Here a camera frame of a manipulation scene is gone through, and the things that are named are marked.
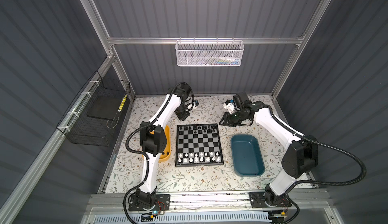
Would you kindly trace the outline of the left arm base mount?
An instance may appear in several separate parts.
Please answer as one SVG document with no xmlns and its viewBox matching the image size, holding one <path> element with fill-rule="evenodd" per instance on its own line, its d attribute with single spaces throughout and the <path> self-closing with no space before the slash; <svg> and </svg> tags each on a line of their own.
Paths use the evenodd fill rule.
<svg viewBox="0 0 388 224">
<path fill-rule="evenodd" d="M 131 194 L 127 210 L 129 211 L 166 211 L 170 209 L 169 194 L 156 194 L 153 196 L 140 196 Z"/>
</svg>

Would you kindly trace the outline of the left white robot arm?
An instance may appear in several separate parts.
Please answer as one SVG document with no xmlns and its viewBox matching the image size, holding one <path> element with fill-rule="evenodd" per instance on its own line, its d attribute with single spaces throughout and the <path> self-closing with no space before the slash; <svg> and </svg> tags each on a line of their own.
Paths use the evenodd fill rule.
<svg viewBox="0 0 388 224">
<path fill-rule="evenodd" d="M 184 121 L 190 116 L 187 106 L 189 99 L 194 98 L 194 93 L 189 84 L 178 83 L 168 90 L 163 104 L 147 122 L 139 126 L 140 153 L 143 155 L 142 182 L 135 189 L 138 201 L 147 209 L 156 203 L 156 177 L 159 159 L 167 146 L 165 128 L 173 114 Z"/>
</svg>

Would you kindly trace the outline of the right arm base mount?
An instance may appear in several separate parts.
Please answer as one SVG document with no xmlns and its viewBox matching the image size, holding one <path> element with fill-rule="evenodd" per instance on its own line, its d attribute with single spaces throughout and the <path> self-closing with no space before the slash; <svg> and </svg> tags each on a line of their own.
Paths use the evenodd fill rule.
<svg viewBox="0 0 388 224">
<path fill-rule="evenodd" d="M 284 194 L 281 196 L 276 196 L 268 191 L 259 191 L 249 192 L 248 195 L 252 208 L 289 208 L 292 206 L 291 202 L 287 200 L 287 197 Z"/>
</svg>

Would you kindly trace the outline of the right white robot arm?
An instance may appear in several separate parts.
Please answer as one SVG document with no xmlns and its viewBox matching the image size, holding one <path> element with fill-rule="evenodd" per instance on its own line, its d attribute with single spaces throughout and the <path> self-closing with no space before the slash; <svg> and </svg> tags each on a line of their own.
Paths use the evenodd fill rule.
<svg viewBox="0 0 388 224">
<path fill-rule="evenodd" d="M 262 101 L 253 102 L 246 93 L 237 93 L 224 102 L 223 114 L 219 124 L 226 127 L 244 126 L 249 120 L 264 128 L 282 146 L 284 150 L 281 160 L 281 170 L 265 187 L 264 201 L 270 207 L 278 205 L 297 185 L 297 180 L 304 173 L 318 165 L 318 149 L 310 142 L 315 138 L 308 136 L 289 126 L 281 120 L 272 107 Z"/>
</svg>

